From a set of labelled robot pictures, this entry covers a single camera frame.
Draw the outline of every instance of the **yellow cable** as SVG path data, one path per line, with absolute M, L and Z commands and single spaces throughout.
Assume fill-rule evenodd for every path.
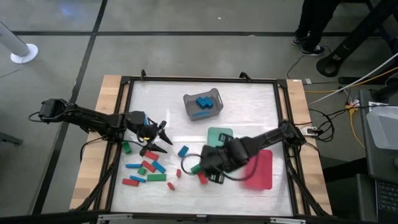
M 357 83 L 357 84 L 354 84 L 354 85 L 352 85 L 351 87 L 359 86 L 359 85 L 365 84 L 365 83 L 367 83 L 367 82 L 369 82 L 369 81 L 371 81 L 371 80 L 373 80 L 373 79 L 375 79 L 375 78 L 379 78 L 379 77 L 381 77 L 381 76 L 383 76 L 383 75 L 387 75 L 388 73 L 393 72 L 393 71 L 395 71 L 395 70 L 397 70 L 397 69 L 398 69 L 398 67 L 395 67 L 395 68 L 393 68 L 393 69 L 391 69 L 391 70 L 389 70 L 389 71 L 386 71 L 386 72 L 384 72 L 384 73 L 382 73 L 382 74 L 380 74 L 380 75 L 376 75 L 376 76 L 373 77 L 373 78 L 370 78 L 370 79 L 368 79 L 368 80 L 365 80 L 365 81 L 360 82 L 360 83 Z M 333 93 L 333 92 L 335 92 L 335 91 L 337 91 L 337 90 L 304 91 L 304 93 Z
M 354 113 L 354 111 L 352 111 L 352 112 L 351 111 L 352 110 L 349 111 L 349 124 L 351 125 L 351 130 L 353 131 L 354 138 L 362 146 L 362 148 L 365 148 L 365 146 L 361 143 L 361 141 L 358 139 L 357 135 L 355 134 L 354 125 L 353 125 L 353 113 Z

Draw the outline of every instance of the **gray plastic bin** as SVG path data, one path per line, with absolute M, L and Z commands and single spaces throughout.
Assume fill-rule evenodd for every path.
M 197 98 L 204 98 L 206 96 L 213 100 L 214 105 L 211 108 L 202 109 L 197 105 Z M 185 103 L 185 109 L 187 110 L 187 114 L 192 121 L 216 116 L 221 112 L 224 107 L 220 97 L 220 93 L 218 93 L 218 90 L 216 88 L 212 88 L 208 92 L 195 95 L 185 94 L 183 100 Z

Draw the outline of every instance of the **black shoe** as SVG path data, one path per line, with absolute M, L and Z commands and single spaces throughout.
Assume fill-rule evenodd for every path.
M 325 48 L 320 47 L 319 45 L 317 45 L 313 50 L 304 50 L 304 49 L 300 50 L 300 54 L 304 56 L 319 56 L 323 55 L 323 53 L 325 53 Z
M 305 41 L 307 41 L 307 39 L 308 39 L 308 36 L 305 36 L 302 38 L 294 37 L 292 43 L 293 43 L 293 45 L 300 45 L 300 44 L 304 43 Z

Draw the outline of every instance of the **gray floor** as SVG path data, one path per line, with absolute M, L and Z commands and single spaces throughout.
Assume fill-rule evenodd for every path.
M 101 31 L 259 31 L 294 32 L 302 1 L 297 0 L 113 0 L 108 1 Z M 11 30 L 91 31 L 100 0 L 0 1 L 0 21 Z M 342 4 L 326 28 L 328 32 L 349 32 L 367 14 L 364 5 Z M 36 44 L 39 57 L 28 65 L 14 65 L 0 45 L 0 75 L 21 69 L 0 79 L 0 131 L 24 140 L 23 145 L 1 144 L 0 216 L 30 212 L 44 175 L 58 124 L 31 123 L 27 116 L 40 109 L 47 98 L 69 99 L 78 75 L 89 36 L 22 36 Z M 291 37 L 226 36 L 100 36 L 96 38 L 78 105 L 94 108 L 102 78 L 107 74 L 196 77 L 237 77 L 245 71 L 253 78 L 286 78 L 289 67 L 300 57 Z M 332 50 L 342 37 L 324 37 L 321 44 Z M 377 67 L 391 53 L 380 38 L 368 39 L 344 63 L 340 76 L 362 76 Z M 291 71 L 292 78 L 334 81 L 319 75 L 318 58 L 305 57 Z M 332 90 L 336 84 L 306 86 L 309 90 Z M 355 88 L 353 98 L 357 95 Z M 308 101 L 320 94 L 307 95 Z M 346 95 L 339 94 L 314 105 L 332 112 L 344 107 Z M 315 124 L 323 120 L 312 114 Z M 362 138 L 359 114 L 355 127 Z M 348 115 L 335 121 L 335 139 L 319 142 L 323 164 L 350 161 L 364 156 L 349 129 Z M 44 212 L 68 210 L 79 168 L 81 145 L 86 134 L 70 126 L 49 190 Z

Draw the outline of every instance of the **blue block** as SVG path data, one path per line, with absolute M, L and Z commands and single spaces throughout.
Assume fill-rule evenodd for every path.
M 188 149 L 189 148 L 187 146 L 182 147 L 181 150 L 178 152 L 178 156 L 183 158 L 187 154 Z
M 208 114 L 208 113 L 210 113 L 210 112 L 209 111 L 202 111 L 202 112 L 194 113 L 193 116 L 201 116 L 201 115 Z
M 164 172 L 166 171 L 166 169 L 164 169 L 164 167 L 162 167 L 162 165 L 160 165 L 157 161 L 153 161 L 152 166 L 154 166 L 162 174 L 164 174 Z
M 211 108 L 214 105 L 213 100 L 211 100 L 208 96 L 206 96 L 204 100 L 208 107 Z
M 140 168 L 141 164 L 126 164 L 126 168 Z
M 142 178 L 139 178 L 139 177 L 136 177 L 136 176 L 133 176 L 133 175 L 130 176 L 130 179 L 136 180 L 136 181 L 139 181 L 139 182 L 142 182 L 142 183 L 146 182 L 146 179 L 142 179 Z
M 199 105 L 200 108 L 203 109 L 203 108 L 206 107 L 207 103 L 206 103 L 206 101 L 205 101 L 202 97 L 198 97 L 198 98 L 197 98 L 197 105 Z

